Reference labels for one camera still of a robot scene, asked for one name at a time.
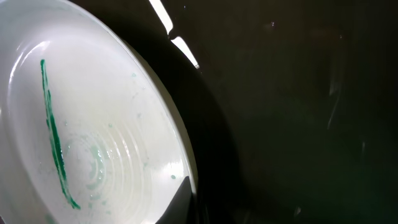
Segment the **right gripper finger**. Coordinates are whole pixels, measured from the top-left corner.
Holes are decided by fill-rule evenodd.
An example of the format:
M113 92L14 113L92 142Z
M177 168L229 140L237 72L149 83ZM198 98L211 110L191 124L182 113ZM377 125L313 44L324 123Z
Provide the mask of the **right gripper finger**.
M188 176L183 179L169 206L156 224L195 224L195 203Z

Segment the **pale blue plate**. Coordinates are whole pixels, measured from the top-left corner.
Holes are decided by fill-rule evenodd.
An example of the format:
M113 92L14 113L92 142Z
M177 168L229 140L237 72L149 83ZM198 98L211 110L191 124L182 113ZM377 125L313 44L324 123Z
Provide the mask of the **pale blue plate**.
M156 223L197 172L149 64L70 1L1 2L1 221Z

